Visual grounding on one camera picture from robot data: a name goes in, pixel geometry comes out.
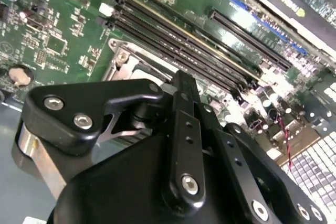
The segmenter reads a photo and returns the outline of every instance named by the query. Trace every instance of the black ram slot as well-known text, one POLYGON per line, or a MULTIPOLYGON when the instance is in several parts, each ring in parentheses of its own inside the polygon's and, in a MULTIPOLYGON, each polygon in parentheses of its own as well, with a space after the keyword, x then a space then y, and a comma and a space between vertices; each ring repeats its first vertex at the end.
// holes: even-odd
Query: black ram slot
MULTIPOLYGON (((127 24, 129 27, 134 27, 136 28, 136 26, 138 25, 137 23, 133 23, 130 22, 129 20, 125 20, 122 19, 122 17, 120 17, 120 21, 122 21, 124 24, 127 24)), ((214 71, 212 67, 208 67, 206 65, 204 65, 202 62, 197 62, 195 61, 194 57, 192 55, 187 55, 185 53, 183 53, 181 51, 180 48, 175 47, 174 45, 171 45, 169 43, 167 43, 167 41, 165 39, 161 39, 160 37, 157 39, 153 38, 153 34, 151 34, 151 36, 149 37, 147 34, 142 33, 143 36, 146 36, 147 38, 152 38, 153 40, 155 40, 159 45, 164 46, 165 48, 167 48, 168 50, 170 50, 172 53, 174 53, 175 55, 175 60, 177 60, 177 57, 179 59, 184 59, 187 62, 194 62, 194 64, 202 69, 203 71, 210 73, 213 77, 217 78, 218 80, 220 80, 221 82, 230 85, 230 87, 234 87, 234 88, 240 88, 239 84, 236 84, 234 82, 232 82, 231 80, 229 80, 228 78, 226 78, 225 76, 219 74, 218 72, 214 71)))
POLYGON ((238 24, 231 21, 230 19, 220 14, 216 10, 212 10, 210 12, 209 19, 216 21, 225 30, 233 34, 235 37, 237 37, 246 46, 258 52, 262 57, 267 58, 270 62, 275 64, 283 71, 287 71, 292 67, 292 63, 283 58, 280 54, 278 54, 274 50, 265 46, 262 42, 254 38, 251 34, 245 32, 243 28, 240 27, 238 24))
POLYGON ((206 58, 203 58, 200 56, 197 52, 193 52, 186 46, 179 44, 176 40, 172 39, 171 37, 167 36, 166 34, 162 33, 160 30, 157 30, 156 28, 152 27, 151 25, 147 24, 146 22, 143 22, 139 19, 137 19, 135 16, 133 16, 130 13, 122 13, 120 18, 124 18, 127 21, 131 21, 135 23, 137 26, 141 27, 141 30, 147 30, 150 32, 150 34, 154 34, 161 40, 161 43, 167 43, 170 47, 174 48, 174 50, 180 52, 181 54, 187 56, 188 58, 191 58, 193 60, 196 60, 203 64, 206 68, 213 70, 216 72, 216 75, 221 77, 223 81, 226 81, 230 83, 234 87, 240 87, 242 86, 244 89, 247 88, 247 84, 241 82, 240 80, 234 79, 231 75, 229 70, 227 69, 227 74, 222 74, 224 71, 223 69, 220 69, 218 66, 215 66, 213 63, 206 60, 206 58))
POLYGON ((143 8, 138 3, 136 3, 133 0, 122 0, 121 1, 126 8, 129 8, 131 10, 135 10, 149 18, 152 19, 152 21, 155 21, 158 26, 162 27, 163 31, 167 31, 168 34, 173 35, 176 39, 180 40, 181 43, 185 44, 191 44, 191 48, 195 48, 195 51, 200 51, 203 54, 208 54, 217 59, 220 63, 224 64, 227 68, 230 68, 231 71, 233 71, 234 74, 237 76, 240 76, 242 80, 250 79, 250 77, 247 77, 246 73, 243 72, 241 69, 237 68, 234 64, 231 64, 230 62, 225 61, 221 56, 218 56, 214 54, 211 50, 209 50, 204 45, 200 44, 197 40, 193 39, 192 37, 188 36, 186 33, 176 29, 173 25, 169 24, 168 22, 165 22, 161 18, 157 17, 155 14, 150 12, 149 10, 143 8))
POLYGON ((160 53, 166 61, 169 63, 176 62, 177 64, 181 65, 182 67, 190 70, 191 73, 194 73, 201 78, 204 78, 208 81, 210 81, 212 84, 218 86, 219 88, 226 90, 228 92, 231 92, 235 89, 235 87, 231 87, 230 85, 219 81, 216 76, 211 75, 211 73, 205 71, 202 69, 201 66, 195 66, 191 62, 182 59, 181 57, 177 56, 174 52, 172 52, 170 49, 166 48, 165 45, 161 45, 157 41, 153 40, 153 38, 148 37, 147 35, 141 33, 140 31, 136 30, 133 26, 129 26, 128 24, 122 23, 121 21, 117 21, 114 24, 114 27, 129 34, 131 37, 136 39, 137 41, 140 41, 141 43, 146 44, 149 48, 152 50, 155 50, 156 52, 160 53))

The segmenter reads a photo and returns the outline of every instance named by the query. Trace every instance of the ram slot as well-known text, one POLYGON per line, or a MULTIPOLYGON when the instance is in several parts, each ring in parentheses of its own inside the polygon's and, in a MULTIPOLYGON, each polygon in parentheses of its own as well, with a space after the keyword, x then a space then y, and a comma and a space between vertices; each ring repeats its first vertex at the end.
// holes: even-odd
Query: ram slot
POLYGON ((202 53, 204 55, 209 55, 210 59, 213 59, 213 58, 216 59, 221 64, 225 65, 226 68, 230 69, 232 76, 239 78, 241 81, 246 81, 246 79, 251 79, 251 77, 246 74, 246 71, 242 71, 240 67, 225 60, 220 55, 214 54, 212 50, 210 50, 208 47, 206 47, 205 45, 197 41, 197 39, 194 39, 192 36, 188 35, 186 32, 181 31, 177 29, 174 25, 164 21, 163 19, 158 17, 156 14, 154 14, 152 11, 139 5, 136 1, 134 0, 118 0, 118 1, 122 3, 122 6, 125 10, 131 13, 138 12, 150 18, 151 21, 156 22, 157 28, 159 28, 163 32, 166 32, 167 35, 177 39, 180 43, 189 45, 189 47, 193 48, 196 53, 202 53))
POLYGON ((190 62, 187 59, 181 57, 178 51, 174 51, 172 48, 167 46, 166 43, 162 43, 160 41, 156 41, 153 37, 139 31, 136 29, 135 24, 127 23, 123 20, 116 20, 114 22, 107 21, 103 24, 109 28, 116 28, 130 37, 134 38, 135 41, 147 46, 148 49, 155 51, 156 54, 162 56, 164 60, 169 63, 176 64, 177 66, 181 66, 182 68, 187 69, 190 73, 196 74, 202 79, 208 80, 210 83, 216 85, 217 87, 226 90, 227 92, 231 92, 236 88, 230 86, 228 83, 220 80, 217 75, 215 75, 212 71, 208 71, 206 68, 201 65, 196 65, 194 62, 190 62))
POLYGON ((147 30, 150 34, 155 35, 162 43, 167 43, 171 48, 174 48, 175 51, 178 51, 185 58, 193 59, 194 61, 204 65, 208 70, 215 72, 218 77, 220 77, 223 81, 230 83, 233 87, 243 87, 243 89, 247 88, 246 83, 243 83, 240 80, 237 80, 230 76, 229 69, 225 69, 224 66, 221 66, 222 68, 219 68, 218 66, 215 66, 213 63, 209 62, 207 59, 209 59, 211 56, 200 56, 197 52, 192 51, 191 48, 188 48, 183 44, 179 44, 176 40, 167 36, 161 30, 155 29, 150 24, 137 19, 130 13, 122 13, 120 18, 123 18, 126 22, 128 21, 136 24, 138 27, 141 28, 141 30, 147 30))
POLYGON ((262 42, 254 38, 251 34, 245 32, 243 28, 237 25, 235 22, 229 20, 224 15, 220 14, 216 10, 212 10, 209 15, 209 19, 216 21, 225 30, 237 37, 246 46, 250 47, 254 51, 258 52, 262 57, 267 58, 274 65, 287 71, 292 67, 292 63, 282 57, 280 54, 274 50, 265 46, 262 42))

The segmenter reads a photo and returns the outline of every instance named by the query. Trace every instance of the motherboard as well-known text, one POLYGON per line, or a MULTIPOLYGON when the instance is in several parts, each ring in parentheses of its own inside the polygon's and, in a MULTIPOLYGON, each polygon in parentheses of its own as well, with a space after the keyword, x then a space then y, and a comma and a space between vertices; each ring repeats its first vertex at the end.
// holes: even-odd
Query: motherboard
MULTIPOLYGON (((309 10, 290 1, 298 17, 326 23, 328 44, 334 0, 301 0, 309 10)), ((33 87, 64 83, 163 86, 182 69, 221 124, 267 131, 279 150, 286 125, 292 138, 304 128, 300 98, 336 67, 333 45, 312 43, 260 0, 1 0, 0 32, 2 102, 18 106, 33 87)))

